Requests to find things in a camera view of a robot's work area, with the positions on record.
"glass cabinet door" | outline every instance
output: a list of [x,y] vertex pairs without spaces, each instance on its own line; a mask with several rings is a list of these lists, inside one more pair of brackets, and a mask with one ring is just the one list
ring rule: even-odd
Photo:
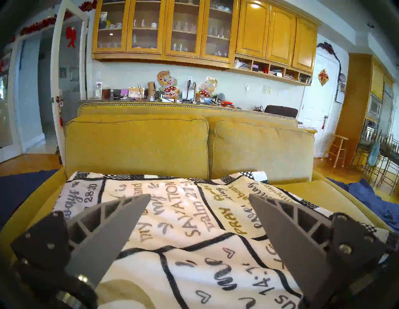
[[231,62],[238,28],[237,0],[206,0],[201,58]]
[[162,53],[166,0],[132,0],[127,51]]
[[130,0],[99,0],[93,29],[93,52],[126,51]]
[[166,54],[199,58],[205,0],[168,0]]

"heart symbol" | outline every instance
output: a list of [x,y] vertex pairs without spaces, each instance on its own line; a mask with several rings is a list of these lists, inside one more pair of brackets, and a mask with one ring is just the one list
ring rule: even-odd
[[223,251],[227,253],[227,258],[231,259],[235,254],[235,251],[230,250],[229,248],[223,247]]
[[196,290],[196,294],[201,297],[201,304],[205,304],[211,296],[208,293],[205,293],[204,291],[201,290]]

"sofa armrest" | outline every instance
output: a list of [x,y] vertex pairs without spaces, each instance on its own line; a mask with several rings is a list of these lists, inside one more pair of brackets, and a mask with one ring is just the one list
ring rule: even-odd
[[360,202],[357,198],[355,198],[352,194],[349,192],[343,190],[341,187],[337,186],[334,184],[332,181],[328,180],[325,178],[322,174],[313,171],[312,174],[312,181],[314,180],[323,180],[329,185],[333,186],[336,190],[338,190],[340,193],[342,193],[348,200],[350,200],[355,206],[372,222],[375,224],[376,227],[379,228],[384,228],[386,230],[389,230],[393,232],[393,230],[387,225],[384,221],[381,220],[380,217],[378,217],[375,213],[373,213],[366,205],[364,205],[362,202]]
[[7,221],[0,231],[0,254],[5,261],[10,261],[13,256],[10,243],[27,229],[48,198],[67,180],[65,168],[62,167],[38,187]]

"wooden stool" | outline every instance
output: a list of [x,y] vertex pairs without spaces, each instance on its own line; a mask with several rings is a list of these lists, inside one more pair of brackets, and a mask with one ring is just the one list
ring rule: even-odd
[[[324,157],[325,157],[326,154],[332,154],[332,155],[335,155],[335,156],[336,156],[335,162],[334,162],[334,167],[337,166],[338,159],[342,159],[342,167],[344,167],[345,156],[346,156],[346,148],[342,148],[342,144],[343,144],[344,140],[348,140],[348,139],[347,139],[346,137],[343,137],[343,136],[340,136],[340,135],[336,135],[336,134],[334,134],[334,136],[341,139],[340,145],[339,145],[339,146],[338,146],[338,145],[335,145],[335,144],[334,144],[335,139],[333,139],[333,141],[331,142],[330,146],[328,147],[328,149],[326,150],[326,152],[323,154],[323,156],[322,156],[322,161],[323,161],[323,159],[324,159]],[[332,147],[332,146],[338,147],[337,153],[331,152],[331,147]],[[341,150],[343,151],[343,154],[344,154],[343,157],[340,157],[340,152],[341,152]]]

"teal towel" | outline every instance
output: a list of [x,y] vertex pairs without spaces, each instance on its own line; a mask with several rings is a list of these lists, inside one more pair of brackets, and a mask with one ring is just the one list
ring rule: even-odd
[[369,155],[367,156],[367,164],[374,166],[377,163],[377,159],[379,156],[379,146],[380,142],[375,142],[371,148]]

